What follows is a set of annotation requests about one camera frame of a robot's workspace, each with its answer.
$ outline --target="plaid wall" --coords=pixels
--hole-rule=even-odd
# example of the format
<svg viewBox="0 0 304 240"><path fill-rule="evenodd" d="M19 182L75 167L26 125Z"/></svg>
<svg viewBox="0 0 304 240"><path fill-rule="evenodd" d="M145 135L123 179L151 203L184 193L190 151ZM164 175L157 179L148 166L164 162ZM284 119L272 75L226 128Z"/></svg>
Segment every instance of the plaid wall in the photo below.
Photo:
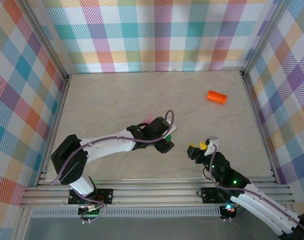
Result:
<svg viewBox="0 0 304 240"><path fill-rule="evenodd" d="M71 72L68 68L67 62L66 62L65 58L62 56L62 52L61 52L57 42L55 41L52 33L50 32L48 25L45 23L43 17L41 17L41 13L40 13L39 9L37 8L37 5L36 5L35 1L34 0L27 0L27 2L30 5L31 9L33 10L33 13L36 16L36 18L38 19L40 25L43 27L43 31L44 31L47 39L51 43L54 51L56 52L62 66L64 67L64 70L67 73L70 74Z"/></svg>
<svg viewBox="0 0 304 240"><path fill-rule="evenodd" d="M245 61L244 61L244 64L243 64L243 68L246 67L247 63L249 62L249 59L252 57L252 54L253 54L254 50L257 48L258 43L261 39L261 36L264 33L264 31L266 30L266 27L268 26L268 23L269 23L271 17L273 16L273 13L274 13L279 1L280 0L273 0L273 3L271 5L269 11L268 11L267 15L265 16L264 21L263 21L259 31L257 32L257 34L255 36L255 39L254 39L254 41L251 45L251 48L246 55L246 58L245 58Z"/></svg>
<svg viewBox="0 0 304 240"><path fill-rule="evenodd" d="M63 80L14 0L0 0L0 240L32 186Z"/></svg>
<svg viewBox="0 0 304 240"><path fill-rule="evenodd" d="M304 0L291 1L250 78L279 178L304 210Z"/></svg>
<svg viewBox="0 0 304 240"><path fill-rule="evenodd" d="M277 0L42 2L52 21L47 29L81 74L239 70L249 41L262 34L264 26L254 30L262 9Z"/></svg>

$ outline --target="green object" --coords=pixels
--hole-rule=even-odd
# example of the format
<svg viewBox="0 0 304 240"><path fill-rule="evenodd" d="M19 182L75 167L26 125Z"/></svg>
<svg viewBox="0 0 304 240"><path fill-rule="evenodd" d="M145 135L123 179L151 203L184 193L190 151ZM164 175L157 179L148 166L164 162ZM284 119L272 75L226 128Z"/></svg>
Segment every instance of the green object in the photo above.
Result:
<svg viewBox="0 0 304 240"><path fill-rule="evenodd" d="M168 136L165 137L165 140L167 140L168 142L171 141L171 139L172 139L171 135L168 135Z"/></svg>
<svg viewBox="0 0 304 240"><path fill-rule="evenodd" d="M100 215L100 209L96 209L96 210L93 210L93 211L86 211L84 212L83 214L83 218L96 218L97 216Z"/></svg>

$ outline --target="orange cylinder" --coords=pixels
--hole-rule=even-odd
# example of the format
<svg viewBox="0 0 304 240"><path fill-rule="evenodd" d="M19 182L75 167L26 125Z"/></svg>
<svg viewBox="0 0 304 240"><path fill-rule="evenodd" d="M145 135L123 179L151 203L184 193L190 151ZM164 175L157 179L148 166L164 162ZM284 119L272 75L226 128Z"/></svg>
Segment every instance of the orange cylinder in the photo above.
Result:
<svg viewBox="0 0 304 240"><path fill-rule="evenodd" d="M225 104L228 96L224 95L222 93L210 90L210 91L208 91L206 98L209 100L212 100L214 102L220 103L220 104Z"/></svg>

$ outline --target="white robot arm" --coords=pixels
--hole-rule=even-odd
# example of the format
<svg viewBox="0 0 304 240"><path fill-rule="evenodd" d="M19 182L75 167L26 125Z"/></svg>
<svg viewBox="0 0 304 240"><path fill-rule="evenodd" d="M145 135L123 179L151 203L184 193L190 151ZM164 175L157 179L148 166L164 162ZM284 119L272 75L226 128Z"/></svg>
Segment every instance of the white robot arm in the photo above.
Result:
<svg viewBox="0 0 304 240"><path fill-rule="evenodd" d="M209 171L210 180L217 187L218 198L227 205L244 207L266 223L282 240L304 240L304 214L298 215L281 206L232 169L223 154L217 152L218 143L217 137L209 137L206 142L200 143L201 148L190 145L187 149L188 157L195 160L196 164L203 164Z"/></svg>
<svg viewBox="0 0 304 240"><path fill-rule="evenodd" d="M172 121L157 117L150 124L140 123L108 136L78 139L75 134L69 135L51 155L57 173L56 179L62 185L70 185L82 196L98 199L92 180L83 174L85 165L100 157L118 152L129 152L154 146L160 153L167 153L174 144L166 138L177 127Z"/></svg>

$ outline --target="marble floor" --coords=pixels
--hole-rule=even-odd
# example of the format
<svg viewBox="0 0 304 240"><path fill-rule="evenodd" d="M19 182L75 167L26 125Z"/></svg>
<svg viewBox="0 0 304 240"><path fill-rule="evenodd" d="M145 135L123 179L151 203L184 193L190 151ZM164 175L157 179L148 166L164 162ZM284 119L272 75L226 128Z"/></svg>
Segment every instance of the marble floor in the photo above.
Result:
<svg viewBox="0 0 304 240"><path fill-rule="evenodd" d="M227 95L224 105L206 99ZM96 73L73 75L53 150L70 134L96 138L174 111L174 148L119 152L90 162L94 180L199 178L203 166L187 156L189 143L219 138L218 151L247 177L270 177L270 162L238 71ZM56 176L49 161L46 180Z"/></svg>

